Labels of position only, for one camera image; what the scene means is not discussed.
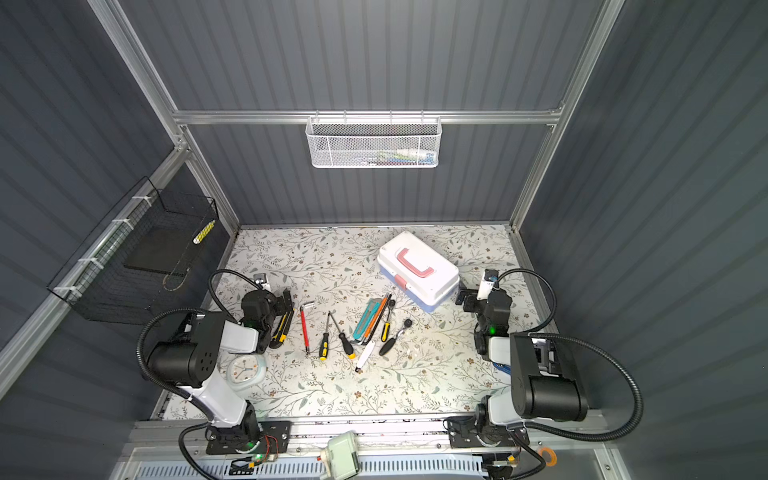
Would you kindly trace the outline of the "white blue tool box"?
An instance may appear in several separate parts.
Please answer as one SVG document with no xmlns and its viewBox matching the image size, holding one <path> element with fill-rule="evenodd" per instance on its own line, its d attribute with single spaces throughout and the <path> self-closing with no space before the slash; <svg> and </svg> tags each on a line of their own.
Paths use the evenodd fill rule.
<svg viewBox="0 0 768 480">
<path fill-rule="evenodd" d="M 458 290 L 458 267 L 411 232 L 381 246 L 377 262 L 381 273 L 427 313 Z"/>
</svg>

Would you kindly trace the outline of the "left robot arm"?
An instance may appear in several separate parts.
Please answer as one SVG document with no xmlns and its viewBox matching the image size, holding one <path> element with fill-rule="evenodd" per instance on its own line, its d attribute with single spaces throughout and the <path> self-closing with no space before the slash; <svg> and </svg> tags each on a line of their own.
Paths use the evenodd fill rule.
<svg viewBox="0 0 768 480">
<path fill-rule="evenodd" d="M 236 319 L 216 293 L 215 279 L 233 275 L 252 286 Z M 241 392 L 266 378 L 266 350 L 276 322 L 293 314 L 291 294 L 231 269 L 208 278 L 215 310 L 178 308 L 158 314 L 142 329 L 136 357 L 143 376 L 189 402 L 205 415 L 200 427 L 211 443 L 228 451 L 252 452 L 266 434 L 252 403 Z"/>
</svg>

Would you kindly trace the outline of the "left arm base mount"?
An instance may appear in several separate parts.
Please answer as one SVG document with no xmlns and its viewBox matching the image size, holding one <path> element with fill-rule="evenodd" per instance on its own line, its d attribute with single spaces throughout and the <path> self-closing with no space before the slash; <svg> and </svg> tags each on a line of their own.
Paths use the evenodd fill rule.
<svg viewBox="0 0 768 480">
<path fill-rule="evenodd" d="M 266 421 L 251 427 L 207 427 L 206 454 L 282 454 L 287 451 L 291 427 L 292 423 L 289 421 Z"/>
</svg>

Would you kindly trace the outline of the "black ratchet wrench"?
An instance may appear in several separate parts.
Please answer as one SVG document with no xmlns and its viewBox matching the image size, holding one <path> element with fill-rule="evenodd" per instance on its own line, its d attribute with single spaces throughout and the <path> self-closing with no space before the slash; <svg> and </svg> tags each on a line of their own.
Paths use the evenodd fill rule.
<svg viewBox="0 0 768 480">
<path fill-rule="evenodd" d="M 402 328 L 394 336 L 386 340 L 386 342 L 383 344 L 383 346 L 379 350 L 379 355 L 385 356 L 390 350 L 392 350 L 397 339 L 402 334 L 404 334 L 412 325 L 413 325 L 413 321 L 411 319 L 406 319 L 403 323 Z"/>
</svg>

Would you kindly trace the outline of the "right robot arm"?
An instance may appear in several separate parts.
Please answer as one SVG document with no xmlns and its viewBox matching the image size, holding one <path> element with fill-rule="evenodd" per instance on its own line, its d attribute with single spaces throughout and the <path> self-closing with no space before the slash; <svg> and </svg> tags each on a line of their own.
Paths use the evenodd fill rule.
<svg viewBox="0 0 768 480">
<path fill-rule="evenodd" d="M 534 327 L 511 332 L 512 298 L 501 283 L 513 275 L 530 275 L 548 290 L 552 305 L 543 321 Z M 487 395 L 477 405 L 468 430 L 482 442 L 500 441 L 503 430 L 512 441 L 524 438 L 528 428 L 581 442 L 607 442 L 633 432 L 641 423 L 645 402 L 631 373 L 604 349 L 585 340 L 545 328 L 557 312 L 557 296 L 551 283 L 526 268 L 503 272 L 486 270 L 478 288 L 459 285 L 456 304 L 476 317 L 473 340 L 477 353 L 509 376 L 509 388 Z M 605 360 L 623 377 L 632 398 L 629 418 L 620 426 L 600 433 L 579 433 L 549 424 L 581 422 L 590 410 L 587 395 L 572 349 L 583 348 Z"/>
</svg>

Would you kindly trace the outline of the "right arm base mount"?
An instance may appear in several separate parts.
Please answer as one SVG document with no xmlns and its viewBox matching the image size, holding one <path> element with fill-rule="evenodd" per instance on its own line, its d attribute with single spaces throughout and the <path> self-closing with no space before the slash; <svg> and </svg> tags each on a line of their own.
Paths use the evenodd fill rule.
<svg viewBox="0 0 768 480">
<path fill-rule="evenodd" d="M 474 415 L 450 416 L 442 421 L 443 429 L 454 449 L 467 448 L 517 448 L 518 440 L 530 444 L 529 436 L 522 430 L 508 430 L 504 426 L 483 424 Z"/>
</svg>

